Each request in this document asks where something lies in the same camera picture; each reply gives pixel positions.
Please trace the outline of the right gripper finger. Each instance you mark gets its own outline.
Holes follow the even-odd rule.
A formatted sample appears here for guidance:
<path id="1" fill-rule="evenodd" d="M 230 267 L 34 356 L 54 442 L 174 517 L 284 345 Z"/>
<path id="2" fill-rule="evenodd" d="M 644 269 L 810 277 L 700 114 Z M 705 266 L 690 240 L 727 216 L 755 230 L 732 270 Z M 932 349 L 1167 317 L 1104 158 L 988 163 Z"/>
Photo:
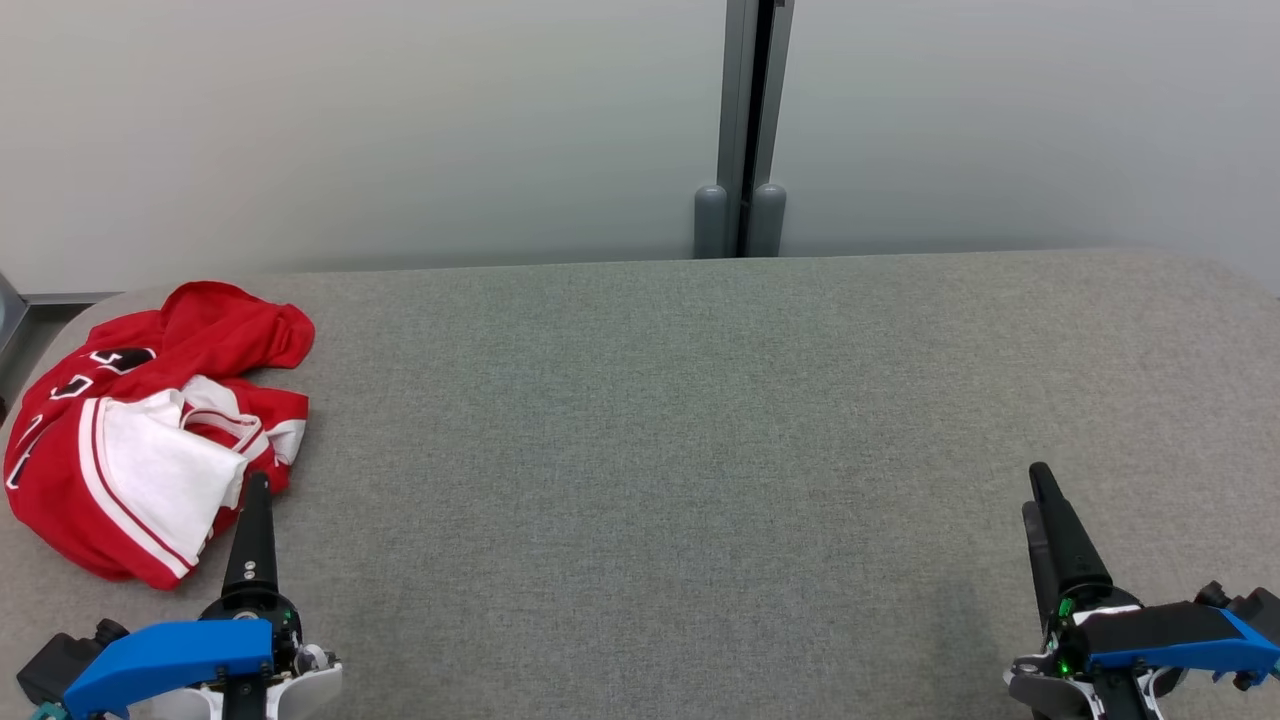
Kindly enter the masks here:
<path id="1" fill-rule="evenodd" d="M 1028 474 L 1033 495 L 1030 501 L 1039 505 L 1053 544 L 1060 600 L 1078 587 L 1110 587 L 1112 578 L 1048 464 L 1033 462 Z"/>
<path id="2" fill-rule="evenodd" d="M 1036 501 L 1024 502 L 1021 520 L 1027 534 L 1039 628 L 1042 633 L 1048 633 L 1059 618 L 1060 603 L 1053 544 L 1041 506 Z"/>

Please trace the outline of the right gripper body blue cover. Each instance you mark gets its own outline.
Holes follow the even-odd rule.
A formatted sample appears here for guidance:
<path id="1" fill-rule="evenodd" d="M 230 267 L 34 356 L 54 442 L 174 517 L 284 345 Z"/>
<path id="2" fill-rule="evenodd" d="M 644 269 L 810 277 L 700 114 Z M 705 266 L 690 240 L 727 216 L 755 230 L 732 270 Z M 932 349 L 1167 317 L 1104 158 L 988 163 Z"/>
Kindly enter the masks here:
<path id="1" fill-rule="evenodd" d="M 1188 673 L 1229 676 L 1239 691 L 1280 680 L 1280 647 L 1225 611 L 1120 600 L 1065 594 L 1041 652 L 1011 662 L 1007 693 L 1034 720 L 1165 720 L 1158 702 Z"/>

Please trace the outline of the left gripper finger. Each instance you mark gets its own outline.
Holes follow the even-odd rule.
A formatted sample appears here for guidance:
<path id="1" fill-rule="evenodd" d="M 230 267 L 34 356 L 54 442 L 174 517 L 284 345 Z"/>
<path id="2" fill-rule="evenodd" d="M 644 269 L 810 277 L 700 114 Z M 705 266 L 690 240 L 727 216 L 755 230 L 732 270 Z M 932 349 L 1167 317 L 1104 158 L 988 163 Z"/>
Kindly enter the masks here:
<path id="1" fill-rule="evenodd" d="M 221 593 L 274 594 L 279 591 L 279 578 L 273 493 L 264 471 L 255 471 L 246 479 L 242 500 Z"/>

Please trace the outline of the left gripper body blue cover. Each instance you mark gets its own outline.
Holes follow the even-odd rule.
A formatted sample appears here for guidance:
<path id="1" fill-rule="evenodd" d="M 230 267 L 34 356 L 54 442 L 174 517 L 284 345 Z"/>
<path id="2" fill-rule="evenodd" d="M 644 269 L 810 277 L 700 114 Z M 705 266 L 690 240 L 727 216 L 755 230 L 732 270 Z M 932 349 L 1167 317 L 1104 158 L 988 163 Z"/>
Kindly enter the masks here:
<path id="1" fill-rule="evenodd" d="M 69 720 L 314 720 L 337 701 L 343 664 L 305 642 L 283 594 L 224 594 L 200 619 L 106 644 L 63 692 Z"/>

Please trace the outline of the red Bulls 23 jersey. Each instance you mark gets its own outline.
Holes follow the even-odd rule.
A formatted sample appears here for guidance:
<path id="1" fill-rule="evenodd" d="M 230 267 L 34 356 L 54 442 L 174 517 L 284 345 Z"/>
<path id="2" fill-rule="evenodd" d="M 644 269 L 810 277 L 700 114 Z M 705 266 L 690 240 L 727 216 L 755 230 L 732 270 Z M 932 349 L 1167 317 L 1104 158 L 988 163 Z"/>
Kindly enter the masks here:
<path id="1" fill-rule="evenodd" d="M 262 474 L 289 483 L 310 402 L 211 372 L 170 374 L 148 347 L 74 354 L 24 397 L 4 460 L 15 518 L 110 582 L 174 589 Z"/>

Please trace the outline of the grey rounded partition foot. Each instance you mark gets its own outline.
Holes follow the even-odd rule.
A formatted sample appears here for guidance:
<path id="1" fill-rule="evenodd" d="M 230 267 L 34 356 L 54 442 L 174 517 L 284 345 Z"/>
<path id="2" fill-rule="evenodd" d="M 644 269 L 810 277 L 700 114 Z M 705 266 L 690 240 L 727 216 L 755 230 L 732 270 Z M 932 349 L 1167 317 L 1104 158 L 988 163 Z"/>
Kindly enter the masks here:
<path id="1" fill-rule="evenodd" d="M 777 258 L 782 241 L 786 190 L 768 183 L 751 193 L 745 254 L 749 258 Z"/>
<path id="2" fill-rule="evenodd" d="M 728 243 L 730 196 L 718 184 L 700 187 L 694 195 L 695 259 L 719 259 Z"/>

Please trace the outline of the grey vertical partition frame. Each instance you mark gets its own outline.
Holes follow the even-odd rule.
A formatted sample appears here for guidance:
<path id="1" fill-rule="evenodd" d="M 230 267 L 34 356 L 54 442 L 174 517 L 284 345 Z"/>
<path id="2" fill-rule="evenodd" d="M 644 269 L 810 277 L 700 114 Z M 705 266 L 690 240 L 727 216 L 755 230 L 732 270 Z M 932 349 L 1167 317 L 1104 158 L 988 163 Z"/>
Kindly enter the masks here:
<path id="1" fill-rule="evenodd" d="M 795 0 L 727 0 L 714 184 L 727 191 L 730 213 L 728 243 L 719 259 L 749 258 L 753 191 L 777 184 L 771 176 L 794 6 Z"/>

